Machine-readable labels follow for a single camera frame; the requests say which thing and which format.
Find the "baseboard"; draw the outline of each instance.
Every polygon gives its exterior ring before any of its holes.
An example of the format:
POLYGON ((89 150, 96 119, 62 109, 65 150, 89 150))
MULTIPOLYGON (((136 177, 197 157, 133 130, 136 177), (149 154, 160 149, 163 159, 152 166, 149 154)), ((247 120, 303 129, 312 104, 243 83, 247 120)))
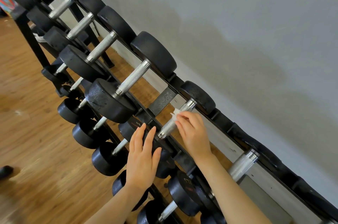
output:
MULTIPOLYGON (((96 23, 96 27, 102 37, 105 37, 108 34, 108 32, 98 23, 96 23)), ((112 47, 134 68, 141 63, 141 61, 121 43, 115 42, 112 47)), ((166 83, 151 70, 148 70, 143 77, 160 93, 166 88, 166 83)), ((185 100, 178 95, 171 101, 171 104, 176 108, 180 108, 184 102, 185 100)), ((204 119, 204 122, 208 130, 210 141, 230 161, 234 162, 243 153, 243 151, 207 119, 204 119)), ((258 164, 255 164, 247 172, 247 175, 250 175, 251 179, 261 189, 263 189, 277 204, 290 214, 290 216, 294 219, 294 223, 318 224, 320 222, 320 219, 310 209, 308 209, 301 201, 293 196, 293 194, 291 194, 258 164)))

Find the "left hand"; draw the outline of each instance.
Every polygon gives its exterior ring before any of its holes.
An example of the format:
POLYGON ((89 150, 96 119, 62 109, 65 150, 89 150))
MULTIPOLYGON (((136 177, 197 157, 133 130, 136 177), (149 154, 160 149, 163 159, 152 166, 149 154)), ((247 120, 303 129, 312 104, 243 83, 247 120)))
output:
POLYGON ((149 131, 143 145, 142 137, 145 129, 146 124, 142 124, 141 127, 137 128, 130 140, 126 177, 126 186, 138 188, 142 193, 153 183, 161 157, 161 148, 157 148, 154 154, 151 155, 156 127, 149 131))

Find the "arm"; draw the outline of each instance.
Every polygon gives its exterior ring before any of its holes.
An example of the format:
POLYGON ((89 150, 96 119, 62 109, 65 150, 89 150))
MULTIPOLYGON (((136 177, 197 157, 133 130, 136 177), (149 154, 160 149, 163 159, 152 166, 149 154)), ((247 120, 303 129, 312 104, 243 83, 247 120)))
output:
POLYGON ((181 112, 175 122, 190 155, 208 181, 228 224, 270 224, 210 150, 202 117, 181 112))
POLYGON ((153 156, 151 155, 156 128, 150 130, 143 145, 145 128, 145 124, 137 128, 130 140, 125 186, 87 220, 86 224, 124 223, 128 214, 153 183, 161 148, 156 149, 153 156))

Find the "white wipe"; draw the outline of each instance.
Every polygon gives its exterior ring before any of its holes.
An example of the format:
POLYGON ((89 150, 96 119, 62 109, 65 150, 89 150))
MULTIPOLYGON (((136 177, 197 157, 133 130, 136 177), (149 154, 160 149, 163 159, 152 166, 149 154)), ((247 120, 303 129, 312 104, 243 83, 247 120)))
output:
POLYGON ((46 40, 43 38, 43 36, 38 36, 37 34, 33 33, 35 39, 38 43, 46 43, 46 40))
POLYGON ((182 111, 175 108, 174 113, 171 113, 173 121, 177 121, 177 114, 181 113, 182 111))

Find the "hand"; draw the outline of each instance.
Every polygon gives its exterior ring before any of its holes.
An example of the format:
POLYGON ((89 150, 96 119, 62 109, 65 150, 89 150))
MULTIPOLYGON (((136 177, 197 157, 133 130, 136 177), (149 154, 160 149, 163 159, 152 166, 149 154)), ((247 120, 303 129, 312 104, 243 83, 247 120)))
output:
POLYGON ((142 124, 141 127, 137 128, 130 140, 125 184, 126 186, 140 189, 142 194, 153 183, 161 156, 161 148, 156 149, 154 154, 151 155, 156 127, 149 131, 142 148, 142 137, 145 129, 146 124, 142 124))
POLYGON ((187 111, 181 112, 177 115, 175 124, 195 162, 213 155, 203 119, 199 114, 187 111))

